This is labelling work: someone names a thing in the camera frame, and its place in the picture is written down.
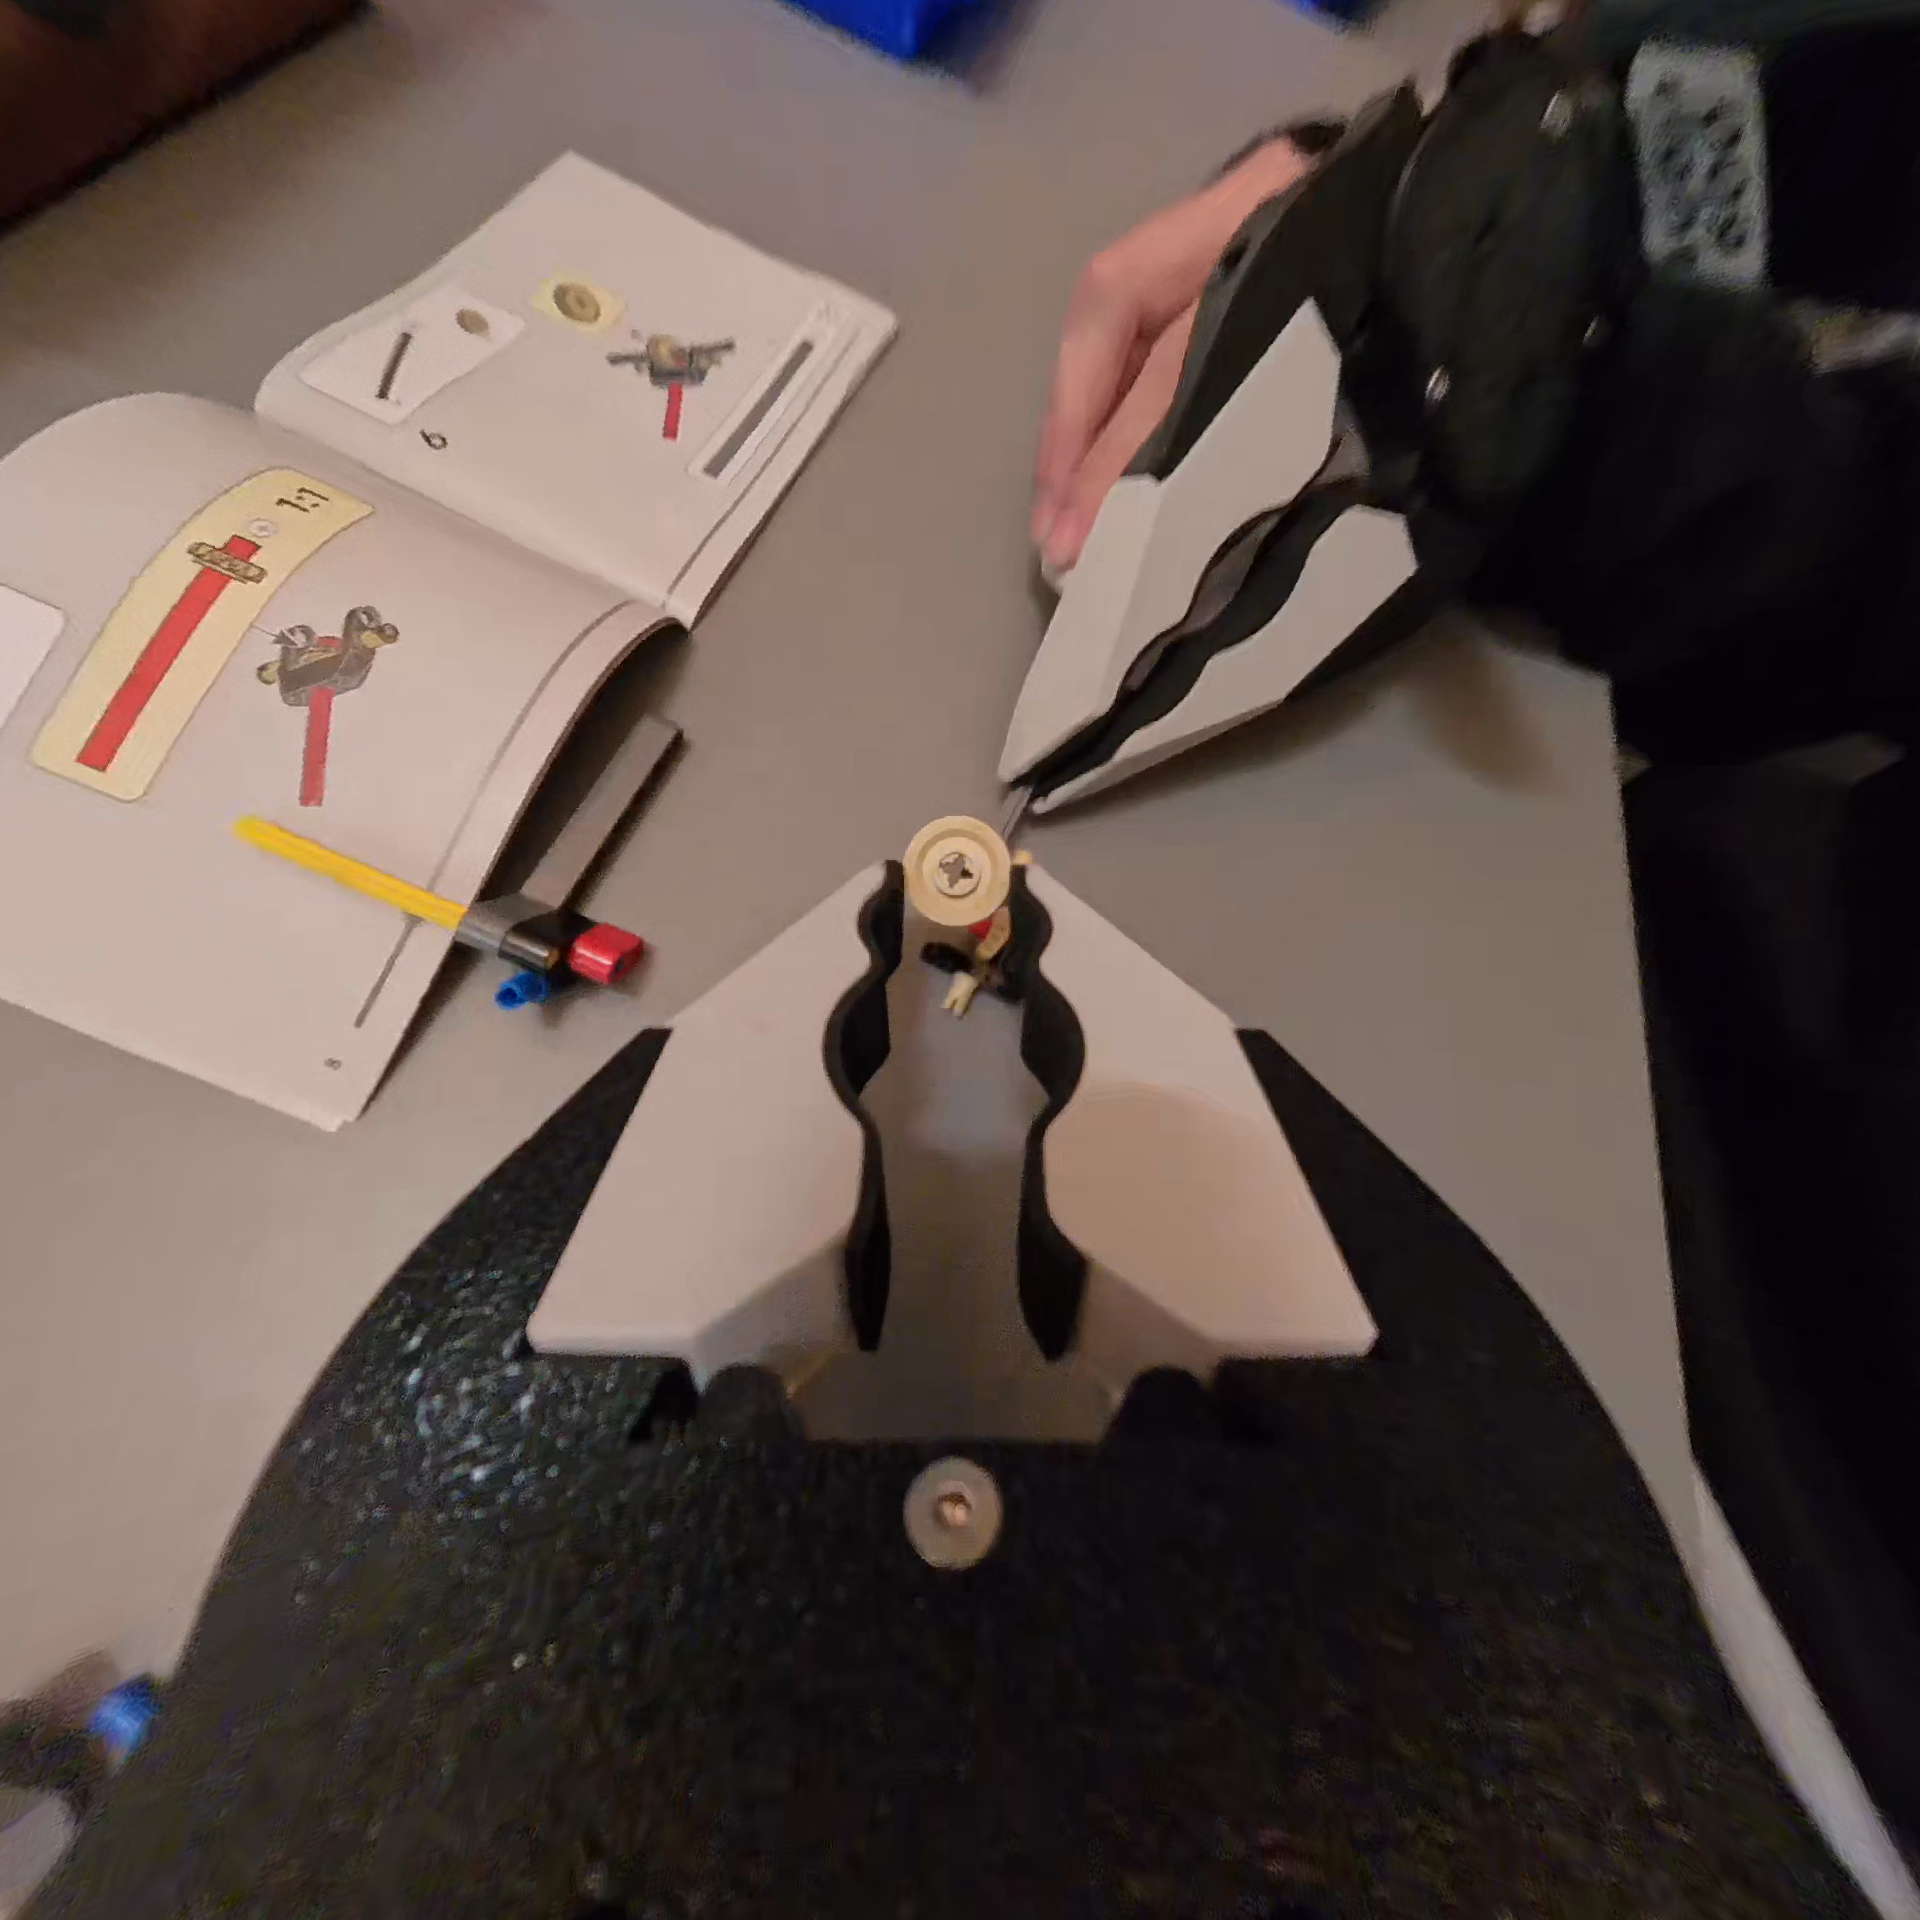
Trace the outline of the tan lego bevel gear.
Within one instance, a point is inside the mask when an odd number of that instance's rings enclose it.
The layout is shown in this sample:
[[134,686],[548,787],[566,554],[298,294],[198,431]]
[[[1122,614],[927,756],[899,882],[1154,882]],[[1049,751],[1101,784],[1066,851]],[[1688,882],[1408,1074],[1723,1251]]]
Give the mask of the tan lego bevel gear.
[[988,816],[938,816],[899,851],[927,922],[988,922],[1009,898],[1009,844]]

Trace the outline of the person's right hand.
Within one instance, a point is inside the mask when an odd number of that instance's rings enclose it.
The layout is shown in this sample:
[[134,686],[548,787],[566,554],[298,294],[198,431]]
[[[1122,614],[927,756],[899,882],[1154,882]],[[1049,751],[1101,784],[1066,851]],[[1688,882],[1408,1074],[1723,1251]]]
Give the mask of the person's right hand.
[[1269,135],[1081,266],[1031,481],[1031,540],[1041,578],[1081,563],[1108,481],[1168,415],[1216,263],[1309,164],[1318,147]]

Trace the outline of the grey beam lego assembly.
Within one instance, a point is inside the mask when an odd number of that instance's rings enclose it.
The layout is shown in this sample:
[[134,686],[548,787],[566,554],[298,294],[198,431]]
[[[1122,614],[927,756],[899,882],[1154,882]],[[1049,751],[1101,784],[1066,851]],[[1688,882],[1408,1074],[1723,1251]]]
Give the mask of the grey beam lego assembly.
[[412,922],[443,922],[467,947],[497,957],[497,1012],[540,1012],[574,988],[625,988],[651,944],[630,922],[609,922],[583,911],[592,871],[630,827],[630,806],[661,787],[665,756],[684,751],[684,720],[641,719],[630,744],[600,762],[592,799],[566,816],[566,832],[540,851],[519,892],[443,898],[426,882],[381,875],[372,857],[344,857],[311,832],[286,832],[266,816],[237,816],[237,844],[331,875]]

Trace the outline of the blue storage bin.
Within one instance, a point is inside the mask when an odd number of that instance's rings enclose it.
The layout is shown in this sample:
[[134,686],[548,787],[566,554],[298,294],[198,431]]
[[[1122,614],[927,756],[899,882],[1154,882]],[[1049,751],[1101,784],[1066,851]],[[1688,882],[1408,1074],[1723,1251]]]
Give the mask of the blue storage bin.
[[938,66],[962,81],[990,81],[1041,0],[785,0],[790,13],[853,35],[874,59]]

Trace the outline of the person's black jacket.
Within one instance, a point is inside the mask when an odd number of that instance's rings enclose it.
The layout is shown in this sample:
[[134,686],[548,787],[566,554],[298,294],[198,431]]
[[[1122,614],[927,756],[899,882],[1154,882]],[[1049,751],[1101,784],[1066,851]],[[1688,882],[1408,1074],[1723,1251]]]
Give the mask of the person's black jacket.
[[1696,1464],[1920,1872],[1920,756],[1629,784]]

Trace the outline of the black lego gear frame assembly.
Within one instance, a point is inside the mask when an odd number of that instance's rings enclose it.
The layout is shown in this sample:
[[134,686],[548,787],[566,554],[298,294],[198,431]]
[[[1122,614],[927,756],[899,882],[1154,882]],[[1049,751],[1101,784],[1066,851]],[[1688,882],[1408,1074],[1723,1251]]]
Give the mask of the black lego gear frame assembly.
[[1031,1001],[1031,976],[1038,976],[1038,933],[1020,922],[1031,871],[1038,857],[1020,851],[990,919],[980,919],[967,933],[922,944],[922,957],[943,976],[943,1019],[967,1019],[980,1001]]

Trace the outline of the pile of loose lego pieces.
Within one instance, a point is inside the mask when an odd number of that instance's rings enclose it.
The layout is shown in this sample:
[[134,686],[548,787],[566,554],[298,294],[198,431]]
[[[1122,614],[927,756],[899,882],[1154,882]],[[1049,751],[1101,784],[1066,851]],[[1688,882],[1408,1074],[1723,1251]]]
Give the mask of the pile of loose lego pieces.
[[26,1810],[86,1819],[164,1716],[164,1673],[117,1673],[107,1651],[71,1657],[0,1704],[0,1831]]

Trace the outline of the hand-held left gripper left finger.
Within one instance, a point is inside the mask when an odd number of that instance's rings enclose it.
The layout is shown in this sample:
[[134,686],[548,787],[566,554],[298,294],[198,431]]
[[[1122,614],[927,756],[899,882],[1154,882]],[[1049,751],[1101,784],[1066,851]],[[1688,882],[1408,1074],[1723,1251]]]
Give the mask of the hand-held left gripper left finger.
[[665,1355],[689,1379],[874,1355],[896,966],[899,857],[874,857],[651,1023],[641,1104],[519,1330],[540,1355]]

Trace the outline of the open instruction booklet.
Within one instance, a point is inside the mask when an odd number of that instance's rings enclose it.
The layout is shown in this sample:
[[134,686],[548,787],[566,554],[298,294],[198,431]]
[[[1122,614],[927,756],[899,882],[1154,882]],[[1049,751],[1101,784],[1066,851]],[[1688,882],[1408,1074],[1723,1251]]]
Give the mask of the open instruction booklet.
[[311,1127],[477,898],[609,674],[689,634],[896,342],[566,147],[261,394],[107,394],[0,453],[0,1001]]

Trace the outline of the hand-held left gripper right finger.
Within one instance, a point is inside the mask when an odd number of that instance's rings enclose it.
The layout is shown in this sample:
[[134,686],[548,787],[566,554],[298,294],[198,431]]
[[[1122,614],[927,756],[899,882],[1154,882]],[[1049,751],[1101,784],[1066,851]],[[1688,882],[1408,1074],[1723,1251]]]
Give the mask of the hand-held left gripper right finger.
[[1020,1073],[1041,1082],[1020,1153],[1038,1355],[1081,1371],[1369,1355],[1369,1308],[1257,1074],[1257,1023],[1041,871],[1009,875],[1009,933]]

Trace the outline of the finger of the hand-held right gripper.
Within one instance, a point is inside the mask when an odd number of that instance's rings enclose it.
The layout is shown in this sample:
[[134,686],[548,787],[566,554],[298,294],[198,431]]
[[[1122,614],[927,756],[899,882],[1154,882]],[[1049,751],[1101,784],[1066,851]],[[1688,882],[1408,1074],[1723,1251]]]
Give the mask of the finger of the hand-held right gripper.
[[1154,666],[1031,762],[1031,816],[1140,784],[1309,686],[1384,666],[1416,634],[1420,554],[1408,514],[1384,514],[1356,490],[1318,490],[1257,543],[1257,575],[1220,614],[1154,636]]
[[1318,490],[1369,495],[1369,468],[1345,453],[1363,448],[1343,415],[1343,342],[1323,301],[1297,301],[1204,437],[1101,495],[1020,681],[1004,784],[1031,784],[1041,751],[1101,719],[1154,666],[1154,636],[1220,614],[1291,501]]

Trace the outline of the person's right forearm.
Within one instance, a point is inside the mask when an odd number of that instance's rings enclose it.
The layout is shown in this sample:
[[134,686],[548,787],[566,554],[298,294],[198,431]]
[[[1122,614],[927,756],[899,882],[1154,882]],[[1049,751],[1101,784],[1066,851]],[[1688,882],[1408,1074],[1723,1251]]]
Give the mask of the person's right forearm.
[[1920,363],[1819,371],[1772,301],[1645,288],[1467,596],[1598,674],[1647,762],[1920,751]]

